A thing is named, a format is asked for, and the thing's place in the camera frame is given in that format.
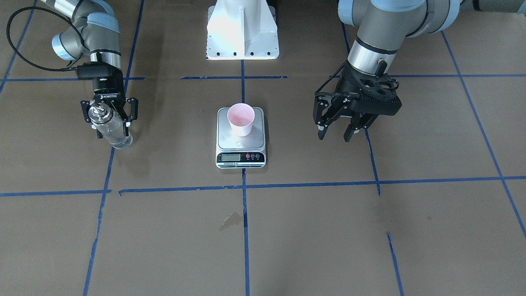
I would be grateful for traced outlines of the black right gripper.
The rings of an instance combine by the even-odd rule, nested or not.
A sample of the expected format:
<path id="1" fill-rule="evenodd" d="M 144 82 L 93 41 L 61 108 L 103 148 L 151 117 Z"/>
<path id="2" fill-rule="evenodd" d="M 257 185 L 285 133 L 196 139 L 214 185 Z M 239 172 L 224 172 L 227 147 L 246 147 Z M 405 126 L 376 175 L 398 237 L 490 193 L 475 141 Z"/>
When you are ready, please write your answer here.
<path id="1" fill-rule="evenodd" d="M 134 120 L 137 120 L 139 101 L 135 97 L 125 97 L 122 71 L 114 69 L 113 76 L 92 79 L 92 82 L 94 100 L 80 102 L 84 121 L 96 130 L 97 138 L 102 139 L 103 133 L 100 129 L 103 125 L 104 103 L 119 114 L 123 121 L 124 136 L 130 136 L 129 127 Z M 125 111 L 126 105 L 129 105 L 129 113 Z"/>

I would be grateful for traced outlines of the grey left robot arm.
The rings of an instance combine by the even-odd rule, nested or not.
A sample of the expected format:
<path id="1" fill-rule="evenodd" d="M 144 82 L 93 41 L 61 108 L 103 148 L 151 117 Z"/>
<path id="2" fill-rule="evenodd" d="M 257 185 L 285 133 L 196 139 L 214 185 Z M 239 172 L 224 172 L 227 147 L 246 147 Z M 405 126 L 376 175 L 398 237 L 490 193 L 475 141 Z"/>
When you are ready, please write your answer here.
<path id="1" fill-rule="evenodd" d="M 405 39 L 434 34 L 453 24 L 460 11 L 525 13 L 524 0 L 340 0 L 338 15 L 358 28 L 334 92 L 314 93 L 313 120 L 322 140 L 329 126 L 347 117 L 344 140 L 368 129 L 378 116 L 402 107 L 399 83 L 388 70 Z"/>

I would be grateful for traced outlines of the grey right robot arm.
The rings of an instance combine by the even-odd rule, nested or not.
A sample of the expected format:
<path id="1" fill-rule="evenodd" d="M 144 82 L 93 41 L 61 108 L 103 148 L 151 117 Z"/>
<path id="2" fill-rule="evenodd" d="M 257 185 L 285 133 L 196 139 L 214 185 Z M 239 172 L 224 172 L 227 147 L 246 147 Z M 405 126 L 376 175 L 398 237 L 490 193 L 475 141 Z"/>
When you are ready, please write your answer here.
<path id="1" fill-rule="evenodd" d="M 71 63 L 86 56 L 89 62 L 74 67 L 78 79 L 91 80 L 94 100 L 106 104 L 122 122 L 122 134 L 137 118 L 138 103 L 131 103 L 131 114 L 125 113 L 130 102 L 125 96 L 121 65 L 120 28 L 111 5 L 103 0 L 46 0 L 45 5 L 72 21 L 65 32 L 55 35 L 51 47 L 61 59 Z"/>

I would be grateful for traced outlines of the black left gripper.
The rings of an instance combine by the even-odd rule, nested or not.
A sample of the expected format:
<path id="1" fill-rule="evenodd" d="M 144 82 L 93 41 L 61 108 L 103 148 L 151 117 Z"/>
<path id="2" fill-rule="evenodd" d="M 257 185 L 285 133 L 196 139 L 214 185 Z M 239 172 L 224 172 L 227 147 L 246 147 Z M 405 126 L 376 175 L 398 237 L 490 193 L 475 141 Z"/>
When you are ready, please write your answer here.
<path id="1" fill-rule="evenodd" d="M 350 124 L 344 132 L 344 141 L 349 142 L 355 133 L 360 129 L 368 129 L 379 116 L 355 112 L 350 109 L 350 102 L 363 96 L 389 101 L 398 97 L 398 86 L 398 81 L 386 73 L 371 76 L 358 71 L 348 61 L 344 62 L 335 92 L 314 94 L 313 119 L 318 126 L 318 139 L 323 140 L 328 127 L 343 116 L 350 118 Z"/>

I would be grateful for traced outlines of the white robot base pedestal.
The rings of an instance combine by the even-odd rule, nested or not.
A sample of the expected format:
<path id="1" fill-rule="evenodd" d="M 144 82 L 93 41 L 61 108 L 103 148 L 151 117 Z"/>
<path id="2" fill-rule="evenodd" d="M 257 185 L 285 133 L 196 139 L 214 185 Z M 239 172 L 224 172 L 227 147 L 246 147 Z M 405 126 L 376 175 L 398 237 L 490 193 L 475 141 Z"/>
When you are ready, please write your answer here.
<path id="1" fill-rule="evenodd" d="M 208 60 L 274 60 L 280 55 L 274 0 L 218 0 L 208 8 Z"/>

